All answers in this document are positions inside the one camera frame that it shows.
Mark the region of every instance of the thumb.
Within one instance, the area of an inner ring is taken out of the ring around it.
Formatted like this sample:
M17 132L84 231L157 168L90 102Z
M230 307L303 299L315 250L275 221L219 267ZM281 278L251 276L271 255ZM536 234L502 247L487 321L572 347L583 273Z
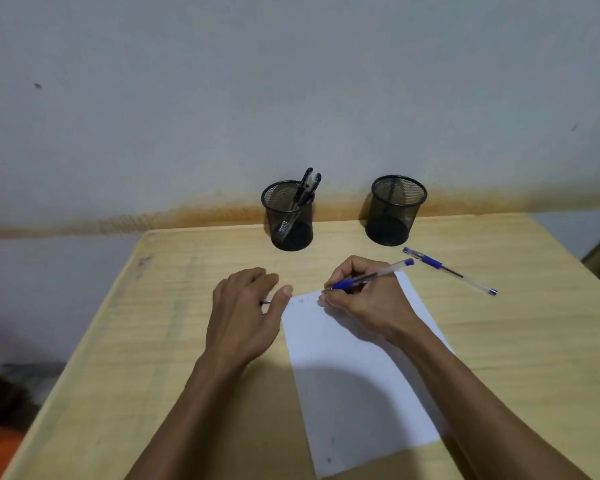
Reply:
M278 328L280 327L280 320L282 320L282 312L285 311L293 291L294 288L291 285L285 285L276 291L276 294L271 298L267 313L264 314L265 319L277 323Z
M354 306L356 295L345 293L343 290L332 290L325 292L324 299L330 306L346 310L353 314L352 308Z

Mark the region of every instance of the rust stain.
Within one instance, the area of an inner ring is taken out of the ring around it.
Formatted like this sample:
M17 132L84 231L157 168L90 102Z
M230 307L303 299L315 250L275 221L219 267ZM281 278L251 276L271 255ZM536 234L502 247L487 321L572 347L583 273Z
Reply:
M554 210L600 209L600 192L573 188L549 188L543 192L465 191L428 189L429 198L418 216L454 216L502 212L547 212ZM313 220L364 220L371 194L327 194L316 199ZM0 239L24 239L61 235L110 235L202 226L263 224L265 211L259 201L229 201L220 207L182 205L176 209L129 214L95 221L76 221L61 226L0 228Z

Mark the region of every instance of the forearm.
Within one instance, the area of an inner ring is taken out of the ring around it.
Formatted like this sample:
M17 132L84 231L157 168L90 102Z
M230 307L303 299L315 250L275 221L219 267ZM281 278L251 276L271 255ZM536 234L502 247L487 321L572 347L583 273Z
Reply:
M395 339L420 373L481 480L586 479L501 402L426 327Z
M184 390L126 480L177 480L199 476L209 419L224 405L241 368L202 355Z

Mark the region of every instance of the hand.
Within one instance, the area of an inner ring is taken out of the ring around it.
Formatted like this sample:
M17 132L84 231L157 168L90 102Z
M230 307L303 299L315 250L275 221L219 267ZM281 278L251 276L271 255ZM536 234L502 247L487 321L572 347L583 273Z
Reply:
M280 288L263 313L260 302L277 282L277 274L267 274L261 267L220 281L213 293L205 354L238 368L264 354L280 331L282 312L293 292L291 285Z
M344 278L373 273L387 266L387 262L350 256L335 269L324 287L328 288ZM394 274L381 276L349 292L326 291L321 295L320 302L348 311L368 330L391 341L397 333L408 331L410 327L422 323Z

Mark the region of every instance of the sheet of paper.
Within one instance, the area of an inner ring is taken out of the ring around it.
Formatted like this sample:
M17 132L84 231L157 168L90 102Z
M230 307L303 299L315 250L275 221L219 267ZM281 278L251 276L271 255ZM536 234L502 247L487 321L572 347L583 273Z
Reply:
M451 350L407 276L396 275ZM282 316L318 478L439 440L444 420L407 357L351 316L318 305L319 296L293 298Z

